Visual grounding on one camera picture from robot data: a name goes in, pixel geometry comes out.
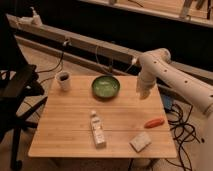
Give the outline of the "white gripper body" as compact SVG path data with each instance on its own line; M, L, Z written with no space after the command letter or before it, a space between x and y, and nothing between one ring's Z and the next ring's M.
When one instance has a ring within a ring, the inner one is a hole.
M155 82L153 80L146 80L141 75L137 77L136 92L140 94L141 99L146 99L150 93L151 89L154 87Z

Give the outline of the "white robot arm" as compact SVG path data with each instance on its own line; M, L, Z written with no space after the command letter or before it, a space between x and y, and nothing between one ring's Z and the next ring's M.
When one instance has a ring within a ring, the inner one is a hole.
M213 86L172 67L170 59L171 54L165 48L140 53L142 69L136 91L142 99L147 98L159 78L207 117L196 171L213 171Z

